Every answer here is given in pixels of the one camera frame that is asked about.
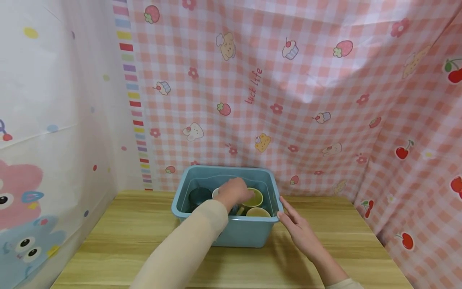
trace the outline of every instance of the wooden table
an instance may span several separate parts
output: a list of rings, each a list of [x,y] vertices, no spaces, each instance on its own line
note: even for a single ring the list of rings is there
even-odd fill
[[[127,288],[151,252],[179,225],[170,210],[173,196],[171,192],[119,193],[52,288]],[[412,289],[346,198],[286,199],[364,288]],[[324,287],[315,267],[277,223],[262,249],[212,247],[188,288]]]

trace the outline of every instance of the plastic storage box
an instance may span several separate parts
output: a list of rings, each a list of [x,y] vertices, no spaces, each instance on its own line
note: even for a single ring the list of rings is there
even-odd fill
[[[188,194],[195,188],[213,191],[231,178],[242,178],[248,187],[263,194],[261,205],[271,217],[230,215],[229,222],[212,246],[261,248],[265,245],[273,225],[278,222],[276,213],[282,211],[279,191],[272,172],[260,168],[226,166],[190,166],[182,176],[172,203],[173,214],[184,221],[190,213]]]

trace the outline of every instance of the sleeve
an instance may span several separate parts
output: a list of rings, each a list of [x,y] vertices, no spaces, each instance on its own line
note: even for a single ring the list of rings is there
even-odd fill
[[[337,284],[327,286],[326,289],[364,289],[361,284],[352,279],[343,280]]]
[[[185,288],[227,224],[222,203],[204,202],[152,252],[130,288]]]

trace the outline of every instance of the right hand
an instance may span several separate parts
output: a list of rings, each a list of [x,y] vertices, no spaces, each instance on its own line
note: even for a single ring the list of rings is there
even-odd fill
[[[325,249],[310,224],[281,196],[279,198],[287,213],[277,213],[279,221],[287,228],[297,248],[314,262]]]

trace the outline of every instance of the cartoon eye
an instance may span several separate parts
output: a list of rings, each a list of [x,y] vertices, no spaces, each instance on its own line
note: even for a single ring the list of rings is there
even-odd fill
[[[12,194],[0,194],[0,210],[8,208],[13,203],[14,197]]]
[[[35,244],[35,238],[34,237],[27,237],[22,239],[17,245],[16,245],[16,252],[22,253],[32,247]]]
[[[34,261],[35,259],[37,259],[38,256],[40,256],[41,252],[42,252],[41,247],[35,247],[32,250],[30,250],[29,252],[27,252],[27,254],[24,255],[23,261],[25,263],[30,263],[30,262]]]

